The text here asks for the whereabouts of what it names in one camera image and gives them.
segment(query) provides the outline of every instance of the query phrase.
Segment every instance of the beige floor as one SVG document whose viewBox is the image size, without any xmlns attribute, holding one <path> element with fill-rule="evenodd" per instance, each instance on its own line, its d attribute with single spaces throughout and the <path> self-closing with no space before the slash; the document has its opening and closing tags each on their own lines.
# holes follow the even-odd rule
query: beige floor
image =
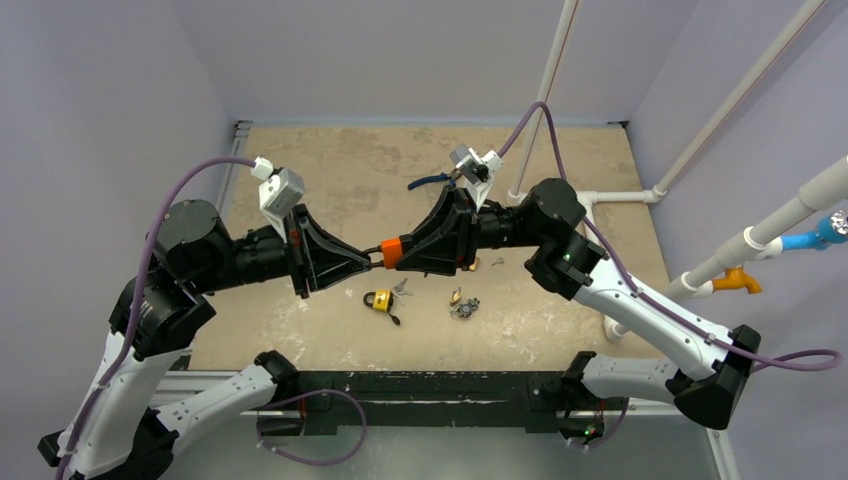
<svg viewBox="0 0 848 480">
<path fill-rule="evenodd" d="M 481 152 L 497 149 L 508 128 L 294 128 L 255 127 L 246 156 L 263 155 L 299 173 L 303 202 L 327 231 L 359 248 L 411 231 L 441 191 L 418 177 L 449 171 L 448 153 L 464 143 Z M 621 129 L 560 129 L 569 181 L 577 189 L 640 188 Z M 490 198 L 504 201 L 517 169 L 521 139 L 505 157 Z M 541 138 L 525 177 L 525 189 L 556 176 L 547 136 Z M 233 236 L 265 225 L 257 208 L 257 183 L 242 169 L 227 219 Z M 596 221 L 629 269 L 652 286 L 667 283 L 647 207 L 600 205 Z M 277 349 L 300 369 L 330 370 L 562 370 L 579 350 L 650 357 L 659 353 L 630 335 L 621 344 L 603 335 L 601 315 L 539 288 L 522 263 L 533 249 L 479 253 L 475 273 L 455 277 L 379 270 L 350 278 L 303 301 L 287 280 L 221 292 L 218 315 L 198 334 L 192 369 L 241 369 L 263 350 Z M 491 266 L 503 257 L 505 264 Z M 405 305 L 394 326 L 363 306 L 365 292 L 390 288 L 409 277 Z M 448 313 L 458 286 L 477 297 L 480 310 L 463 321 Z"/>
</svg>

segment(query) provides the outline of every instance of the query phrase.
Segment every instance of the purple cable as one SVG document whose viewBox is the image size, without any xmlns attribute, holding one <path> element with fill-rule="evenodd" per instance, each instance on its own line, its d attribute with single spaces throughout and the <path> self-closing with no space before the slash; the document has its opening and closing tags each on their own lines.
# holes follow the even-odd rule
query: purple cable
<svg viewBox="0 0 848 480">
<path fill-rule="evenodd" d="M 524 127 L 527 126 L 527 122 L 530 121 L 530 117 L 533 116 L 533 112 L 536 111 L 537 108 L 541 108 L 545 113 L 545 120 L 548 121 L 548 130 L 551 131 L 551 145 L 554 148 L 554 156 L 557 159 L 557 167 L 559 168 L 559 176 L 565 178 L 565 169 L 562 163 L 562 157 L 559 154 L 559 143 L 556 138 L 556 130 L 554 129 L 554 118 L 551 116 L 551 109 L 548 108 L 545 102 L 535 102 L 533 105 L 530 105 L 530 108 L 527 109 L 527 113 L 524 114 L 524 117 L 521 118 L 521 121 L 518 122 L 518 126 L 513 130 L 512 135 L 506 140 L 504 146 L 498 150 L 498 156 L 503 158 L 506 155 L 506 152 L 509 151 L 512 144 L 515 143 L 515 140 L 518 139 L 518 135 L 521 134 L 521 131 L 524 130 Z"/>
<path fill-rule="evenodd" d="M 616 268 L 616 270 L 618 270 L 618 273 L 621 276 L 621 279 L 624 280 L 624 283 L 627 284 L 628 288 L 630 288 L 631 291 L 636 293 L 639 296 L 639 298 L 641 298 L 642 300 L 645 301 L 645 303 L 647 303 L 648 305 L 650 305 L 651 307 L 653 307 L 655 310 L 659 311 L 660 313 L 662 313 L 666 317 L 670 318 L 671 320 L 673 320 L 678 325 L 681 325 L 685 328 L 688 328 L 689 330 L 691 330 L 695 334 L 697 334 L 699 337 L 702 337 L 704 339 L 709 338 L 709 333 L 707 333 L 706 331 L 704 331 L 702 328 L 698 327 L 697 325 L 688 322 L 685 318 L 681 317 L 680 315 L 676 314 L 675 312 L 672 312 L 671 310 L 666 308 L 664 305 L 662 305 L 661 303 L 654 300 L 650 295 L 647 295 L 645 293 L 642 293 L 640 295 L 638 293 L 639 287 L 636 286 L 636 283 L 633 282 L 633 279 L 630 277 L 630 273 L 628 273 L 627 269 L 624 267 L 624 263 L 621 261 L 621 258 L 618 256 L 618 254 L 612 248 L 612 245 L 609 244 L 607 239 L 604 238 L 604 236 L 598 230 L 598 227 L 593 225 L 592 222 L 590 222 L 589 220 L 587 220 L 585 218 L 583 219 L 583 223 L 585 223 L 586 226 L 590 230 L 592 230 L 592 233 L 594 233 L 595 236 L 598 237 L 598 240 L 600 240 L 600 242 L 603 244 L 604 248 L 609 252 L 610 258 L 612 258 L 612 261 L 615 264 L 615 268 Z M 723 349 L 725 349 L 729 352 L 735 353 L 737 355 L 743 356 L 745 358 L 748 358 L 748 359 L 756 361 L 756 362 L 760 362 L 759 365 L 756 365 L 753 368 L 751 368 L 750 373 L 758 372 L 758 371 L 760 371 L 764 368 L 767 368 L 767 367 L 778 367 L 778 368 L 783 368 L 785 370 L 795 370 L 795 371 L 799 371 L 799 372 L 819 372 L 819 371 L 822 371 L 822 370 L 830 370 L 831 368 L 836 368 L 837 366 L 839 366 L 839 364 L 842 363 L 842 354 L 841 353 L 837 352 L 836 350 L 831 350 L 831 349 L 826 349 L 826 348 L 815 349 L 815 350 L 802 350 L 800 352 L 788 353 L 786 355 L 782 355 L 782 356 L 777 357 L 777 358 L 769 358 L 769 357 L 764 357 L 762 355 L 758 355 L 756 353 L 751 353 L 747 350 L 743 350 L 743 349 L 741 349 L 741 348 L 739 348 L 735 345 L 729 344 L 727 342 L 723 342 L 723 341 L 718 340 L 718 339 L 713 340 L 713 343 L 715 343 L 719 347 L 721 347 L 721 348 L 723 348 Z M 791 360 L 791 359 L 795 359 L 795 358 L 811 357 L 811 356 L 818 356 L 818 355 L 827 355 L 827 356 L 830 356 L 830 357 L 833 357 L 833 358 L 831 358 L 827 362 L 812 363 L 812 364 L 790 363 L 790 362 L 785 361 L 785 360 Z"/>
<path fill-rule="evenodd" d="M 583 444 L 583 445 L 575 445 L 575 444 L 571 443 L 571 444 L 569 444 L 569 446 L 571 448 L 574 448 L 574 449 L 577 449 L 577 450 L 593 450 L 593 449 L 598 448 L 601 445 L 607 443 L 609 441 L 609 439 L 612 438 L 613 435 L 615 435 L 615 432 L 618 431 L 618 428 L 624 422 L 624 416 L 627 414 L 627 408 L 629 406 L 630 406 L 630 399 L 625 398 L 624 403 L 621 405 L 621 414 L 615 420 L 615 423 L 612 424 L 612 428 L 610 428 L 608 432 L 604 432 L 604 436 L 601 437 L 600 440 L 598 440 L 597 442 L 594 442 L 594 443 L 586 443 L 586 444 Z"/>
<path fill-rule="evenodd" d="M 118 357 L 115 358 L 115 361 L 109 366 L 106 372 L 103 373 L 103 376 L 100 377 L 100 380 L 97 381 L 97 384 L 101 387 L 105 387 L 109 384 L 109 380 L 115 376 L 115 373 L 120 368 L 121 364 L 127 358 L 129 354 L 130 347 L 132 347 L 132 340 L 135 337 L 135 331 L 138 327 L 139 322 L 139 313 L 141 311 L 141 300 L 144 296 L 144 279 L 147 278 L 147 268 L 150 265 L 150 259 L 153 257 L 153 247 L 156 244 L 156 238 L 159 236 L 159 229 L 162 226 L 162 221 L 165 219 L 165 214 L 168 213 L 168 209 L 171 207 L 171 204 L 174 203 L 174 200 L 179 195 L 180 190 L 191 180 L 195 175 L 200 173 L 202 170 L 206 168 L 212 167 L 214 165 L 228 164 L 234 163 L 238 165 L 244 165 L 246 167 L 253 167 L 255 165 L 254 162 L 244 159 L 244 158 L 235 158 L 235 157 L 222 157 L 222 158 L 213 158 L 211 160 L 207 160 L 200 165 L 197 165 L 193 169 L 189 170 L 183 177 L 177 182 L 174 188 L 168 193 L 165 197 L 165 201 L 162 203 L 161 207 L 159 207 L 159 211 L 156 213 L 156 216 L 153 219 L 153 224 L 150 226 L 150 230 L 147 232 L 147 238 L 144 241 L 144 248 L 141 251 L 141 261 L 138 265 L 138 271 L 136 272 L 136 282 L 135 288 L 133 289 L 133 299 L 132 304 L 130 305 L 130 318 L 127 321 L 127 330 L 124 334 L 124 343 L 121 345 L 121 351 L 118 353 Z M 86 397 L 85 401 L 82 404 L 82 408 L 80 408 L 79 414 L 73 422 L 73 427 L 71 427 L 71 433 L 68 436 L 68 443 L 65 445 L 65 450 L 67 452 L 73 452 L 76 449 L 77 441 L 79 440 L 80 433 L 82 433 L 82 429 L 85 426 L 86 420 L 88 420 L 88 416 L 91 414 L 91 409 L 94 408 L 94 404 L 97 402 L 97 399 L 100 397 L 100 393 L 103 389 L 95 389 L 92 390 L 88 397 Z M 56 470 L 56 480 L 63 480 L 65 468 L 67 468 L 68 464 L 71 462 L 71 457 L 73 453 L 66 453 L 62 460 L 59 462 L 59 466 Z"/>
<path fill-rule="evenodd" d="M 294 402 L 297 402 L 299 400 L 303 400 L 304 398 L 314 397 L 315 395 L 320 395 L 320 394 L 331 394 L 331 395 L 338 395 L 340 397 L 344 397 L 346 400 L 348 400 L 350 403 L 352 403 L 353 406 L 356 407 L 356 411 L 359 412 L 359 416 L 360 416 L 360 418 L 362 418 L 362 433 L 359 435 L 359 440 L 356 441 L 356 444 L 353 446 L 352 449 L 350 449 L 349 452 L 342 455 L 341 457 L 331 458 L 330 460 L 313 460 L 311 458 L 298 457 L 297 455 L 294 455 L 292 453 L 284 452 L 284 451 L 280 450 L 279 448 L 277 448 L 273 445 L 268 445 L 268 443 L 265 441 L 265 438 L 262 436 L 262 432 L 259 430 L 259 422 L 257 421 L 256 422 L 256 438 L 259 439 L 259 445 L 262 445 L 263 447 L 265 447 L 266 450 L 268 450 L 271 453 L 275 453 L 275 454 L 277 454 L 281 457 L 288 458 L 289 460 L 294 460 L 295 462 L 298 462 L 298 463 L 303 463 L 303 464 L 306 464 L 306 465 L 312 465 L 314 467 L 328 467 L 330 465 L 337 465 L 339 463 L 346 461 L 350 457 L 356 455 L 356 452 L 358 452 L 359 449 L 362 447 L 362 444 L 365 443 L 365 436 L 368 433 L 368 422 L 365 419 L 365 410 L 362 409 L 362 405 L 360 405 L 359 402 L 357 402 L 355 398 L 353 398 L 352 396 L 348 395 L 345 392 L 342 392 L 342 391 L 339 391 L 339 390 L 330 390 L 330 389 L 324 388 L 324 389 L 321 389 L 321 390 L 315 390 L 313 392 L 304 393 L 304 394 L 301 394 L 301 395 L 298 395 L 296 397 L 292 397 L 292 398 L 289 398 L 287 400 L 283 400 L 283 401 L 280 401 L 280 402 L 269 403 L 268 405 L 265 405 L 265 406 L 259 408 L 259 410 L 280 408 L 280 407 L 283 407 L 283 406 L 288 405 L 290 403 L 294 403 Z"/>
</svg>

